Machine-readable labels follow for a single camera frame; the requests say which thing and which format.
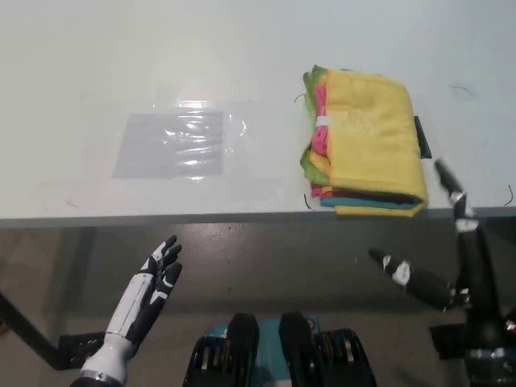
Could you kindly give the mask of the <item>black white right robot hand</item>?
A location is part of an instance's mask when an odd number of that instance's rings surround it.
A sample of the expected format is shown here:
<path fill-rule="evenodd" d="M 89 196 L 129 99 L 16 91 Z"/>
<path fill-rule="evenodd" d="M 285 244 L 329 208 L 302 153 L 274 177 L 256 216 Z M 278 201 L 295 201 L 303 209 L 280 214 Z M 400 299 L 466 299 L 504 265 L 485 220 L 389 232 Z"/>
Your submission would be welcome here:
<path fill-rule="evenodd" d="M 456 229 L 459 274 L 455 283 L 408 260 L 372 248 L 369 256 L 404 292 L 441 311 L 462 309 L 466 323 L 431 328 L 431 337 L 439 357 L 453 359 L 467 352 L 500 352 L 513 344 L 506 320 L 501 314 L 491 255 L 480 219 L 468 204 L 468 195 L 443 160 L 435 161 L 435 170 L 447 191 Z"/>

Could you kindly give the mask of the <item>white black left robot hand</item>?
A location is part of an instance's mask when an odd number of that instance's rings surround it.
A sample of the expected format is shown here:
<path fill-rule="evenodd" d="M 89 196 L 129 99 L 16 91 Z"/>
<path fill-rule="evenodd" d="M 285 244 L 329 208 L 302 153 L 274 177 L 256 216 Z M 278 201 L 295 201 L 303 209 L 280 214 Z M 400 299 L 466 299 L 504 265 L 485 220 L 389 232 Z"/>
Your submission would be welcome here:
<path fill-rule="evenodd" d="M 181 245 L 162 242 L 131 278 L 106 329 L 102 346 L 83 364 L 73 386 L 124 386 L 137 353 L 181 275 Z"/>

